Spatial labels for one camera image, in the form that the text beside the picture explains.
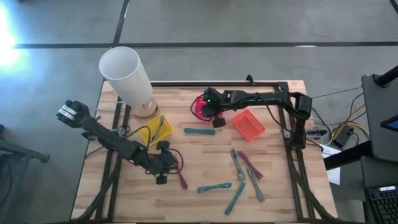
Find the pink object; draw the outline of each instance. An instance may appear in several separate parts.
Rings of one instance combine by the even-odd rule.
[[[242,152],[242,151],[238,151],[238,155],[240,156],[240,157],[242,157],[242,159],[248,164],[248,166],[253,170],[253,172],[254,172],[254,174],[256,175],[256,177],[257,177],[257,179],[261,179],[261,178],[263,178],[264,176],[260,173],[260,171],[258,171],[254,166],[253,166],[253,164],[249,161],[249,158],[247,157],[247,155],[245,155],[245,153],[244,152]]]
[[[196,102],[195,102],[195,114],[196,114],[197,116],[203,118],[203,119],[206,119],[206,118],[205,118],[204,115],[201,113],[201,107],[202,107],[202,106],[205,106],[205,105],[206,105],[206,102],[203,101],[203,97],[202,97],[202,96],[201,96],[201,97],[197,97],[197,100],[196,100]]]
[[[176,158],[174,158],[174,163],[175,163],[175,168],[177,170],[180,170],[180,167],[178,166],[178,160]],[[187,184],[187,181],[185,181],[184,177],[182,176],[181,172],[178,173],[178,177],[180,179],[180,183],[181,183],[182,189],[187,190],[188,189],[188,184]]]
[[[252,141],[266,131],[249,110],[236,115],[232,123],[246,141]]]

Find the red basket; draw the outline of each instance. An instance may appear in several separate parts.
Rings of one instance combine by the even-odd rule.
[[[249,110],[236,115],[232,123],[246,141],[252,141],[266,131]]]
[[[205,105],[206,105],[206,102],[203,101],[202,96],[201,96],[201,97],[197,97],[197,100],[196,100],[196,102],[195,102],[195,114],[196,114],[197,116],[203,118],[203,119],[206,119],[206,118],[205,118],[204,115],[201,113],[201,107],[202,107],[202,106],[205,106]]]

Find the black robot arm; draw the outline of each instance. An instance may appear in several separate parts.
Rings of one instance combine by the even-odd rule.
[[[293,107],[290,98],[295,98]],[[286,90],[270,93],[246,93],[241,90],[226,90],[223,93],[214,88],[205,90],[203,100],[206,105],[201,108],[202,114],[207,118],[214,118],[215,128],[225,125],[224,118],[219,114],[228,110],[239,110],[247,106],[270,106],[281,105],[289,114],[295,118],[292,124],[292,147],[296,149],[305,148],[305,122],[311,116],[312,99],[301,93],[290,93]]]
[[[166,150],[169,145],[157,147],[160,154],[149,154],[148,148],[137,142],[122,138],[116,131],[111,131],[97,122],[90,115],[88,107],[79,101],[67,100],[65,105],[57,113],[60,121],[71,128],[83,128],[87,132],[82,135],[89,139],[89,136],[96,136],[108,150],[117,151],[124,159],[131,161],[136,166],[141,166],[153,175],[159,175],[157,184],[166,184],[166,176],[174,165],[174,156]]]

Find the computer monitor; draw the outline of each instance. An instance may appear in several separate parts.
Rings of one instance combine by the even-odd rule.
[[[393,116],[392,118],[383,121],[380,124],[380,126],[382,128],[387,128],[387,129],[390,129],[392,131],[398,131],[398,115],[397,116]]]

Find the orange basket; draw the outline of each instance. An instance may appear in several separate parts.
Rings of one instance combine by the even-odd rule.
[[[232,119],[232,123],[246,141],[255,140],[266,131],[264,126],[261,125],[249,110],[244,110],[242,113],[236,115]]]

